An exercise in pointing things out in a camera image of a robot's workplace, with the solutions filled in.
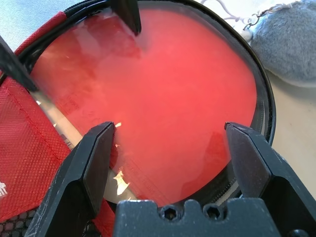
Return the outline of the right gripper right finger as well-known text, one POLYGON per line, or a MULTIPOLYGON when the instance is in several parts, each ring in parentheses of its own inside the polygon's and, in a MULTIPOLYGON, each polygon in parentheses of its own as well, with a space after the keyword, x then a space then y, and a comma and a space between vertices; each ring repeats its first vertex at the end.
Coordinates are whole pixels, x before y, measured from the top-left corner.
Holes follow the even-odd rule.
POLYGON ((243 196, 264 201, 283 237, 314 237, 316 201, 288 162, 250 127, 228 122, 225 131, 243 196))

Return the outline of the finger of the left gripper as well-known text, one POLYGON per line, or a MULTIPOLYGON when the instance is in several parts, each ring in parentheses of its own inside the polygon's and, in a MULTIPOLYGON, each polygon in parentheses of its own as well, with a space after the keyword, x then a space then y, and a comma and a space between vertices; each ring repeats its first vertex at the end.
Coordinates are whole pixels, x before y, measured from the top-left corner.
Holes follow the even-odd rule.
POLYGON ((135 36, 141 33, 142 27, 138 0, 111 0, 110 7, 135 36))
POLYGON ((30 74, 2 37, 0 38, 0 70, 29 91, 38 91, 30 74))

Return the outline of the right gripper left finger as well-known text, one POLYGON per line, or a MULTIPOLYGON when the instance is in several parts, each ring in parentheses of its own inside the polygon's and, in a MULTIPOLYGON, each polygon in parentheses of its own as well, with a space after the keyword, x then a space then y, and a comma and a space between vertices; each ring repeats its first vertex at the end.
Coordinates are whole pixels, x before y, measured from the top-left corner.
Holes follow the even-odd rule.
POLYGON ((25 235, 80 237, 100 212, 114 139, 113 122, 91 128, 58 169, 25 235))

